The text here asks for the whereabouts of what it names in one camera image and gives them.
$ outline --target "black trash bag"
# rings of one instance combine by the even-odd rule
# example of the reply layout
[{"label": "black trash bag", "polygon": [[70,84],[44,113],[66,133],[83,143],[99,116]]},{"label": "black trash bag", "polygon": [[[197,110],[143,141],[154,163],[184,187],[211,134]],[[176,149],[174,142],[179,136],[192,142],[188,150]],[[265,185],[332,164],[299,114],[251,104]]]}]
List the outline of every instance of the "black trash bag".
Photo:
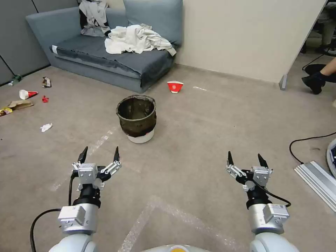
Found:
[{"label": "black trash bag", "polygon": [[132,95],[119,102],[116,113],[126,135],[142,137],[156,125],[156,104],[152,97]]}]

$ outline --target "beige wall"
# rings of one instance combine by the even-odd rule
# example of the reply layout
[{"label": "beige wall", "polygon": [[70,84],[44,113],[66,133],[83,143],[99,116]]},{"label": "beige wall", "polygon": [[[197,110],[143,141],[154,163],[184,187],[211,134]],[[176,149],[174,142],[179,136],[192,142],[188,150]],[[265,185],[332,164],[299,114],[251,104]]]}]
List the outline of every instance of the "beige wall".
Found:
[{"label": "beige wall", "polygon": [[[326,0],[184,0],[177,63],[279,82]],[[108,0],[123,8],[122,0]]]}]

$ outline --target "red and white cup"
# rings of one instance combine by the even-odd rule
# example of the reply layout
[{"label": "red and white cup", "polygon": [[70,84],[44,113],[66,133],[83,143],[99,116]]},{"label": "red and white cup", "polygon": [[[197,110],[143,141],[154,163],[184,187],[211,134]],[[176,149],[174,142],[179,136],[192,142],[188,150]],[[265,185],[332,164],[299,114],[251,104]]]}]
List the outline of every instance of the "red and white cup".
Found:
[{"label": "red and white cup", "polygon": [[182,82],[178,82],[178,81],[175,81],[175,80],[167,82],[167,84],[168,84],[169,90],[172,93],[178,93],[181,90],[181,88],[183,87]]},{"label": "red and white cup", "polygon": [[27,90],[24,90],[24,89],[21,89],[19,91],[19,96],[22,100],[26,100],[30,97],[33,97],[33,96],[37,95],[37,94],[38,94],[38,92],[36,92],[36,91],[27,91]]}]

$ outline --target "pile of clothes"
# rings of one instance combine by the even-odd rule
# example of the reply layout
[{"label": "pile of clothes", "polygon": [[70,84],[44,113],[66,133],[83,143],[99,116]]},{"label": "pile of clothes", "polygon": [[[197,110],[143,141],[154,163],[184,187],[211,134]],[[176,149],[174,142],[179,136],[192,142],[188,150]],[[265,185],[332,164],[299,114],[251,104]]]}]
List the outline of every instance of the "pile of clothes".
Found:
[{"label": "pile of clothes", "polygon": [[174,56],[176,50],[171,43],[152,30],[151,26],[136,24],[110,29],[106,18],[107,3],[104,0],[82,0],[79,5],[81,33],[105,39],[106,52],[121,54],[125,51],[142,53],[153,49],[167,50]]},{"label": "pile of clothes", "polygon": [[107,3],[104,0],[82,0],[79,5],[81,34],[105,37],[111,29],[106,18]]}]

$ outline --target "sofa armrest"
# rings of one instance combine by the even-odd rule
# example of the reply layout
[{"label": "sofa armrest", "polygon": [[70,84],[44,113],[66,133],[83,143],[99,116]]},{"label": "sofa armrest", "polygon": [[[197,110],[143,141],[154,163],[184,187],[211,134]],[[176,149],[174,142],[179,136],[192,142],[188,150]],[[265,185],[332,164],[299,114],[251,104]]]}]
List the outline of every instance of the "sofa armrest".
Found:
[{"label": "sofa armrest", "polygon": [[57,66],[49,47],[81,33],[78,7],[32,14],[26,17],[51,65]]}]

